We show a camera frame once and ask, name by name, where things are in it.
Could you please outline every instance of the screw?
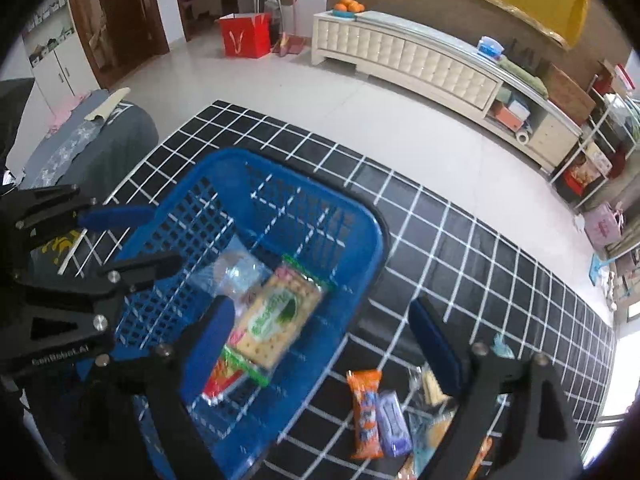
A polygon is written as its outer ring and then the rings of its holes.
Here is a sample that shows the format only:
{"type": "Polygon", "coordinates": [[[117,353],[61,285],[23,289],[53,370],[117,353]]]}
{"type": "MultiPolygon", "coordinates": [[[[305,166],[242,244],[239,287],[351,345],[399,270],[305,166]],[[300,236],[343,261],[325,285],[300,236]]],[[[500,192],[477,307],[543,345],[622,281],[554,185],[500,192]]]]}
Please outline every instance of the screw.
{"type": "Polygon", "coordinates": [[[111,283],[118,283],[120,281],[120,273],[117,270],[110,270],[107,273],[107,280],[111,283]]]}
{"type": "Polygon", "coordinates": [[[108,326],[109,322],[107,321],[107,318],[105,318],[102,314],[98,314],[94,317],[94,328],[98,332],[104,332],[105,330],[107,330],[108,326]]]}
{"type": "Polygon", "coordinates": [[[167,343],[160,343],[158,346],[156,346],[156,353],[160,357],[169,357],[173,352],[174,349],[167,343]]]}
{"type": "Polygon", "coordinates": [[[536,354],[533,360],[540,366],[546,366],[549,364],[549,358],[544,354],[536,354]]]}
{"type": "Polygon", "coordinates": [[[109,364],[110,361],[111,361],[111,358],[109,357],[108,354],[100,354],[98,355],[97,358],[95,358],[95,365],[100,368],[104,368],[106,365],[109,364]]]}
{"type": "Polygon", "coordinates": [[[471,345],[471,351],[478,356],[485,356],[489,353],[489,347],[484,343],[477,342],[471,345]]]}

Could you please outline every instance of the oranges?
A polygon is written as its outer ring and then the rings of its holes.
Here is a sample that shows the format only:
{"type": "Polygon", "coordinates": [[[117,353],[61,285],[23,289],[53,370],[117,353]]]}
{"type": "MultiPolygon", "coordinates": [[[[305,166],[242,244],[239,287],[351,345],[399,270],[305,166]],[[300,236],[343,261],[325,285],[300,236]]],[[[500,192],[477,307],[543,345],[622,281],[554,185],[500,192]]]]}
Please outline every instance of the oranges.
{"type": "Polygon", "coordinates": [[[335,10],[341,10],[342,12],[362,12],[365,7],[363,4],[358,3],[356,0],[340,0],[334,5],[335,10]]]}

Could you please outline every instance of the brown wall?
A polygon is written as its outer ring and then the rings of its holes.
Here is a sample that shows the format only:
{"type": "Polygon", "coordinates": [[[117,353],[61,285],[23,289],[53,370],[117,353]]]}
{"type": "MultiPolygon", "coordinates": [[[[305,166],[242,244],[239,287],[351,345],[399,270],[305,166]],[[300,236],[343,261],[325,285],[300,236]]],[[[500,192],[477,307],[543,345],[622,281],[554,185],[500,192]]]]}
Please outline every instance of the brown wall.
{"type": "MultiPolygon", "coordinates": [[[[329,8],[338,0],[327,0],[329,8]]],[[[624,65],[631,44],[605,7],[592,0],[582,36],[577,45],[565,51],[534,28],[484,0],[358,0],[367,9],[379,10],[424,23],[476,44],[481,36],[491,36],[503,46],[513,38],[518,48],[533,48],[535,63],[540,57],[564,70],[586,88],[598,70],[600,59],[624,65]]]]}

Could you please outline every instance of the pink gift bag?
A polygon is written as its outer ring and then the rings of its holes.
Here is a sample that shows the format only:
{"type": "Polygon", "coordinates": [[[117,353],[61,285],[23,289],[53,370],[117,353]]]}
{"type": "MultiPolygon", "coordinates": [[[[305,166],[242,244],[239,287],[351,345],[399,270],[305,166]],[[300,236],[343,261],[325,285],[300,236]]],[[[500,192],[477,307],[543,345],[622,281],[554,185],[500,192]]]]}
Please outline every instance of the pink gift bag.
{"type": "Polygon", "coordinates": [[[594,249],[600,250],[622,239],[624,218],[620,209],[605,202],[584,213],[584,232],[594,249]]]}

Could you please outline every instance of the black and white grid mat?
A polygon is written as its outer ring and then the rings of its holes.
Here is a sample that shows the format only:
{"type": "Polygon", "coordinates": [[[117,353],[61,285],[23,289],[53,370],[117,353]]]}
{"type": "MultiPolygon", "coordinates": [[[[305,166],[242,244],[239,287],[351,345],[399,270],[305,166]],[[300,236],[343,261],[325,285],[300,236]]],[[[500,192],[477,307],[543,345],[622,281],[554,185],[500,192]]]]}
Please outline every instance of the black and white grid mat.
{"type": "MultiPolygon", "coordinates": [[[[580,444],[586,446],[610,377],[612,329],[500,233],[390,168],[292,124],[216,101],[153,150],[110,202],[157,205],[196,162],[231,145],[286,160],[351,190],[379,209],[391,234],[389,259],[357,325],[256,478],[395,476],[404,458],[350,459],[354,434],[345,373],[382,370],[381,390],[396,390],[400,399],[407,398],[407,368],[424,362],[407,325],[407,307],[423,293],[470,343],[491,344],[496,333],[503,333],[519,358],[548,354],[561,376],[580,444]]],[[[128,234],[83,235],[61,270],[84,277],[117,254],[128,234]]],[[[496,404],[490,431],[494,441],[501,436],[507,410],[496,404]]],[[[492,452],[482,462],[481,475],[490,468],[492,452]]]]}

